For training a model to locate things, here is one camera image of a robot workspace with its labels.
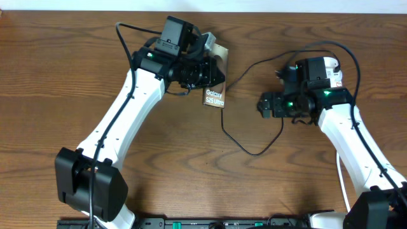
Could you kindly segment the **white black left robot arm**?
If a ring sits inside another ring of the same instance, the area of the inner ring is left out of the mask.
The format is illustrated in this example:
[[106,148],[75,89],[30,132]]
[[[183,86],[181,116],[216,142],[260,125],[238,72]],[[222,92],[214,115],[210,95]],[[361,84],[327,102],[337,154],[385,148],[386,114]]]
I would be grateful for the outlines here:
[[126,206],[128,186],[121,174],[127,151],[143,121],[168,93],[181,95],[226,81],[228,50],[211,32],[176,17],[135,52],[126,53],[130,68],[103,119],[76,149],[62,148],[55,158],[59,200],[86,219],[57,222],[58,228],[131,228],[135,214]]

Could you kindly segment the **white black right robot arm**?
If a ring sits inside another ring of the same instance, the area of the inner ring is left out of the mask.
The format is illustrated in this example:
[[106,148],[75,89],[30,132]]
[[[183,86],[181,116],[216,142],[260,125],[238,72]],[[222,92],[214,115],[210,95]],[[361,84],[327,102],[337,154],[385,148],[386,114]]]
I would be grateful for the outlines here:
[[386,159],[369,134],[352,96],[342,85],[339,62],[332,57],[299,60],[277,73],[281,92],[265,92],[258,102],[263,118],[310,117],[336,149],[358,196],[347,213],[309,214],[310,228],[406,228],[406,178]]

